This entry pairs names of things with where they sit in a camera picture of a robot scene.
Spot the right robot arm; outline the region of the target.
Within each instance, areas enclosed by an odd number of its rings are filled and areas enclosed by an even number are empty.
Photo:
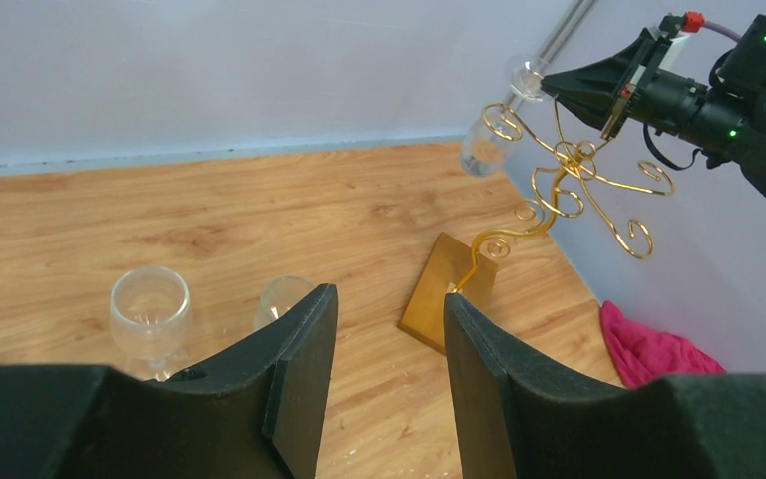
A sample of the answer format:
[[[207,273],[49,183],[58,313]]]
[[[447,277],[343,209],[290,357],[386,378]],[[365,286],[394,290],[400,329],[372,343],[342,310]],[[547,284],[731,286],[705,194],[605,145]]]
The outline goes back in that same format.
[[[678,170],[653,142],[667,134],[693,145],[708,169],[736,164],[766,199],[766,16],[758,15],[701,84],[671,70],[690,35],[708,27],[698,12],[666,15],[604,60],[546,75],[541,89],[605,140],[627,120],[642,125],[648,150]]]

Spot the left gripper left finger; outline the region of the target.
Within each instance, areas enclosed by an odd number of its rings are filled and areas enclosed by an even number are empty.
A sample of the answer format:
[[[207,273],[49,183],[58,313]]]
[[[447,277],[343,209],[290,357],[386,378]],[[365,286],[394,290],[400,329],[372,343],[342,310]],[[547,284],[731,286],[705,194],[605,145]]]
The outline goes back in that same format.
[[[174,374],[0,365],[0,478],[312,478],[338,290]]]

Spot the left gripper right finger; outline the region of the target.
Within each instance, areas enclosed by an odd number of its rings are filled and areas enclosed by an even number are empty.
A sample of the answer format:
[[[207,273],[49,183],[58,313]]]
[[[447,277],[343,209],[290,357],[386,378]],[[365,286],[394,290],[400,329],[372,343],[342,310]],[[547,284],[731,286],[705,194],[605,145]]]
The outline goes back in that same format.
[[[627,390],[508,334],[458,294],[444,333],[467,478],[766,478],[766,374]]]

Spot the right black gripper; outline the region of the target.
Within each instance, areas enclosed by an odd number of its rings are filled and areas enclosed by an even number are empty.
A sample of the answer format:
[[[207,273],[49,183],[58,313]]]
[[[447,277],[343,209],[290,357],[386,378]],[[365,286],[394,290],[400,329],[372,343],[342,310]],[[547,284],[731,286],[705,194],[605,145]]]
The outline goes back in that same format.
[[[688,18],[685,31],[691,36],[701,30],[705,18]],[[613,56],[544,76],[541,90],[584,124],[603,129],[606,140],[615,138],[629,119],[674,132],[687,122],[705,88],[690,78],[658,69],[664,45],[646,28]]]

